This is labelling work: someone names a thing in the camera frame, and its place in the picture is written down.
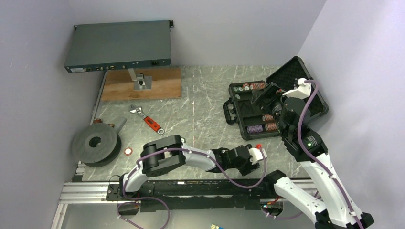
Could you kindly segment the orange chip stack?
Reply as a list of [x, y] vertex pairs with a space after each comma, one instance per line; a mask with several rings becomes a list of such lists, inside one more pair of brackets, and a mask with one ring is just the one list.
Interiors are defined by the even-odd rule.
[[275, 122], [265, 124], [266, 131], [278, 131], [277, 124]]
[[270, 114], [262, 115], [262, 120], [263, 120], [263, 122], [274, 122], [275, 121], [274, 117]]

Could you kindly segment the black poker case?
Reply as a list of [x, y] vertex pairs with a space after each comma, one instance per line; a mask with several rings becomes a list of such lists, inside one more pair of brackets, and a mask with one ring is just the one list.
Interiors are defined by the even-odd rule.
[[[262, 115], [266, 113], [257, 105], [251, 104], [253, 90], [245, 91], [242, 86], [244, 83], [265, 82], [266, 85], [275, 83], [282, 90], [288, 91], [294, 89], [299, 78], [312, 79], [302, 59], [295, 56], [265, 80], [230, 84], [228, 88], [230, 97], [223, 104], [226, 122], [229, 125], [238, 124], [241, 137], [247, 141], [278, 136], [278, 131], [265, 130], [265, 124], [269, 122], [263, 122]], [[251, 125], [262, 125], [263, 132], [248, 134], [246, 127]]]

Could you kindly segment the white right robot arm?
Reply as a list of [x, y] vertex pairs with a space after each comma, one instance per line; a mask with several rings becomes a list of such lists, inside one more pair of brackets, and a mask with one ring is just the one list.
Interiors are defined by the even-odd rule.
[[317, 229], [366, 229], [374, 223], [372, 215], [354, 203], [332, 164], [325, 142], [307, 125], [309, 106], [318, 90], [314, 80], [305, 80], [289, 91], [274, 83], [253, 91], [252, 104], [273, 116], [287, 151], [305, 169], [320, 198], [297, 187], [279, 170], [268, 174], [263, 192], [269, 198], [279, 195], [287, 199]]

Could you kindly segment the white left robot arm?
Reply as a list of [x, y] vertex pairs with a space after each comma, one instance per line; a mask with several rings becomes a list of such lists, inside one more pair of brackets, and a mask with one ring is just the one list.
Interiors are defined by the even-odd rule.
[[259, 145], [201, 150], [187, 145], [179, 135], [171, 135], [143, 146], [136, 165], [121, 176], [118, 194], [124, 200], [132, 200], [151, 177], [165, 175], [181, 166], [222, 174], [234, 168], [246, 176], [266, 159], [267, 154]]

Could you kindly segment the purple chip stack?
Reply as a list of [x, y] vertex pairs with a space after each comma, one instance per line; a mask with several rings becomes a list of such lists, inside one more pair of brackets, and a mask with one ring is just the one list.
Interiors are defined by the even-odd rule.
[[258, 134], [258, 133], [263, 132], [263, 126], [262, 125], [247, 126], [246, 131], [248, 134]]

